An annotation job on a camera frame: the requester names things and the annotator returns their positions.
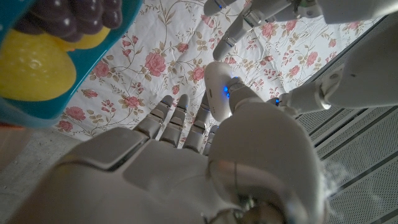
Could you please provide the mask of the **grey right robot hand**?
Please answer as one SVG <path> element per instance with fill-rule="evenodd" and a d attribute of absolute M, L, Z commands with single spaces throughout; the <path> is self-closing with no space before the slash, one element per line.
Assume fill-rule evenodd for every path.
<path fill-rule="evenodd" d="M 42 178 L 11 223 L 323 223 L 322 165 L 303 127 L 240 78 L 221 88 L 233 114 L 199 152 L 202 119 L 178 148 L 176 109 L 156 138 L 165 97 L 134 129 L 74 147 Z"/>

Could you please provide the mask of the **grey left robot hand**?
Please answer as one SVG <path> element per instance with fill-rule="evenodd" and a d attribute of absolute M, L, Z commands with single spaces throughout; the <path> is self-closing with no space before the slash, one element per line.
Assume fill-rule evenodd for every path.
<path fill-rule="evenodd" d="M 396 0 L 294 1 L 262 0 L 248 4 L 230 25 L 205 68 L 210 111 L 223 121 L 259 97 L 221 61 L 247 32 L 266 22 L 323 16 L 328 24 L 361 21 L 397 12 Z M 343 67 L 320 81 L 302 85 L 270 100 L 292 116 L 331 106 L 360 109 L 397 105 L 397 24 L 354 49 Z"/>

